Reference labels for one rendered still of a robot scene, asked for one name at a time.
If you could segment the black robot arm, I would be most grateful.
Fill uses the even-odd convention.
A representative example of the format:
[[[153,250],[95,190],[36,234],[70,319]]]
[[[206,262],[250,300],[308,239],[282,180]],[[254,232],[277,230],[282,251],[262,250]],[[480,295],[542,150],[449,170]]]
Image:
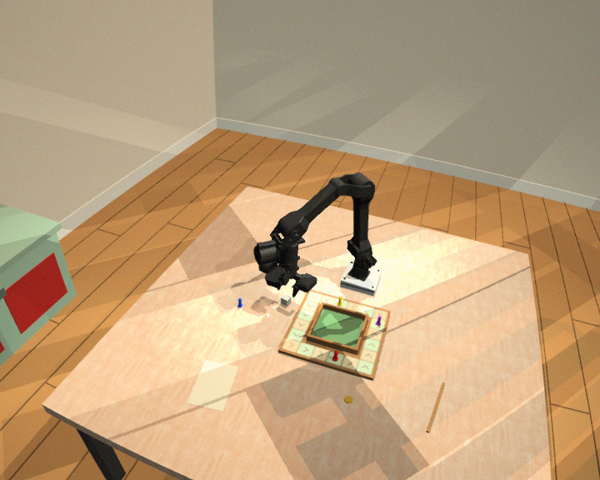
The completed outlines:
[[[353,199],[353,237],[347,240],[347,250],[355,257],[349,276],[365,282],[377,260],[373,257],[368,238],[368,204],[375,192],[375,184],[360,172],[333,177],[329,183],[297,211],[282,217],[270,233],[272,240],[258,242],[253,253],[258,265],[272,262],[265,276],[269,287],[287,286],[290,272],[286,265],[278,266],[280,258],[293,261],[298,257],[298,244],[305,243],[304,233],[310,222],[340,196]],[[281,233],[283,239],[278,235]],[[285,267],[286,266],[286,267]]]

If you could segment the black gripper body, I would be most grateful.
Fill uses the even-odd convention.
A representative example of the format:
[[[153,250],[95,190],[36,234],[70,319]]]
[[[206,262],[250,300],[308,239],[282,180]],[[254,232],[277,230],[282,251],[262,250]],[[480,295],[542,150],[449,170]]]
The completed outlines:
[[[305,274],[297,273],[297,270],[299,269],[299,266],[298,266],[299,259],[300,259],[300,256],[297,256],[297,258],[293,261],[285,261],[280,258],[279,260],[277,260],[275,262],[278,264],[278,266],[281,266],[281,267],[283,266],[283,264],[286,265],[288,271],[290,272],[289,278],[295,280],[295,285],[297,285],[298,290],[305,292],[305,293],[309,293],[314,288],[314,286],[317,284],[318,280],[316,277],[314,277],[313,275],[310,275],[308,273],[305,273]],[[269,269],[272,268],[272,265],[273,265],[273,262],[265,263],[263,265],[258,265],[258,269],[260,272],[268,273]]]

